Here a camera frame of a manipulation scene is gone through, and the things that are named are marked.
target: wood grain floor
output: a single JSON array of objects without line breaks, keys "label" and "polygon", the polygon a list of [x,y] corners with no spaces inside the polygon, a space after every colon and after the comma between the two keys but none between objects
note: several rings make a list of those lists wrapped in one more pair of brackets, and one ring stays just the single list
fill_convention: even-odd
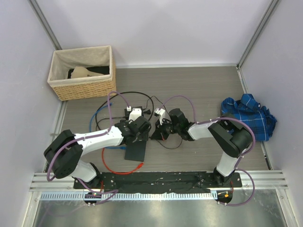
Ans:
[{"label": "wood grain floor", "polygon": [[[220,103],[227,97],[240,99],[243,90],[235,67],[199,67],[199,68],[148,68],[117,69],[117,90],[140,91],[156,96],[163,101],[171,96],[188,96],[195,104],[197,120],[213,119],[220,114]],[[147,98],[139,94],[125,95],[132,106],[146,106]],[[105,97],[71,100],[68,102],[62,130],[71,129],[73,133],[89,131],[89,121],[97,108],[105,102]],[[155,108],[160,103],[153,99]],[[193,111],[186,99],[175,98],[166,105],[168,110],[180,108],[185,116],[193,121]],[[120,97],[113,99],[113,116],[123,116],[125,103]],[[108,117],[108,111],[98,114],[98,119]],[[102,121],[102,129],[109,121]],[[170,135],[163,144],[176,147],[180,143],[178,135]],[[124,160],[124,150],[106,149],[105,160],[115,171],[130,171],[138,162]],[[196,141],[184,141],[178,149],[168,150],[158,142],[147,142],[144,166],[140,171],[196,171],[213,170],[222,155],[222,149],[212,138]],[[101,160],[101,150],[85,155],[82,160],[94,163],[100,171],[105,171]],[[246,170],[267,170],[260,143],[240,163]]]}]

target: wicker basket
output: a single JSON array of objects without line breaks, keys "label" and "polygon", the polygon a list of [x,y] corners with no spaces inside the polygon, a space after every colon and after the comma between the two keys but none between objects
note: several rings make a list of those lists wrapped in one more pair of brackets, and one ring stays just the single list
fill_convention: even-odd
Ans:
[{"label": "wicker basket", "polygon": [[[76,66],[109,66],[109,75],[67,79]],[[47,80],[61,101],[107,96],[116,90],[116,66],[111,46],[55,51]]]}]

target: wall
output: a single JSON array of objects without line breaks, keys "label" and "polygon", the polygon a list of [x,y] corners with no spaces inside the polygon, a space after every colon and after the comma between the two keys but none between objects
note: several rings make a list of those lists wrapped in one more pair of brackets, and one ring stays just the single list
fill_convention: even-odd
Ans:
[{"label": "wall", "polygon": [[46,83],[54,48],[26,0],[0,2],[0,226],[24,217],[60,102]]},{"label": "wall", "polygon": [[282,0],[242,68],[249,92],[278,120],[266,147],[273,167],[283,170],[297,211],[303,210],[302,11],[303,1]]},{"label": "wall", "polygon": [[238,63],[270,0],[37,0],[63,49],[126,65]]}]

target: shiny floor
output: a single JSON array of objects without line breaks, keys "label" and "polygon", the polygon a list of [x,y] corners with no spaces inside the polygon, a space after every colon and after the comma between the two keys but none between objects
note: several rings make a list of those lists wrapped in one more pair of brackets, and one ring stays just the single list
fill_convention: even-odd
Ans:
[{"label": "shiny floor", "polygon": [[[204,121],[220,115],[220,104],[227,98],[240,99],[243,89],[236,67],[193,67],[193,68],[148,68],[148,69],[117,69],[117,90],[140,91],[149,96],[156,96],[163,101],[175,95],[189,97],[196,106],[197,120]],[[138,94],[126,94],[132,106],[146,106],[147,98]],[[62,130],[71,129],[73,133],[89,131],[89,121],[98,107],[106,100],[105,97],[71,100],[68,102]],[[155,108],[160,103],[154,98]],[[120,97],[113,100],[113,117],[124,115],[125,103]],[[185,116],[193,121],[193,111],[189,102],[183,98],[175,98],[166,105],[168,110],[180,108]],[[98,114],[98,119],[108,117],[107,109]],[[101,122],[105,129],[109,122]],[[178,135],[170,135],[162,142],[173,148],[180,143]],[[105,160],[114,171],[127,172],[137,167],[138,162],[124,160],[124,150],[106,150]],[[184,141],[178,149],[165,149],[158,142],[147,142],[144,166],[140,171],[196,171],[213,170],[222,155],[222,149],[213,138],[196,141]],[[106,171],[101,161],[101,150],[85,155],[86,162],[94,163],[100,171]],[[267,170],[261,146],[256,147],[240,163],[239,167],[246,170]]]},{"label": "shiny floor", "polygon": [[[235,191],[232,203],[251,191]],[[240,207],[214,200],[115,201],[84,207],[82,201],[41,201],[34,227],[286,227],[275,190],[256,190]]]}]

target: blue plaid cloth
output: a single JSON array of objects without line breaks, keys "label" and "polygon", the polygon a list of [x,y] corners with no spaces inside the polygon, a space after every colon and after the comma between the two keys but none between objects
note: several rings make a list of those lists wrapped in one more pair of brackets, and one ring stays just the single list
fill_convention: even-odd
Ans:
[{"label": "blue plaid cloth", "polygon": [[241,100],[227,98],[221,103],[222,114],[231,113],[238,120],[246,123],[254,132],[256,140],[268,141],[273,135],[276,119],[266,106],[260,108],[252,94],[244,94]]}]

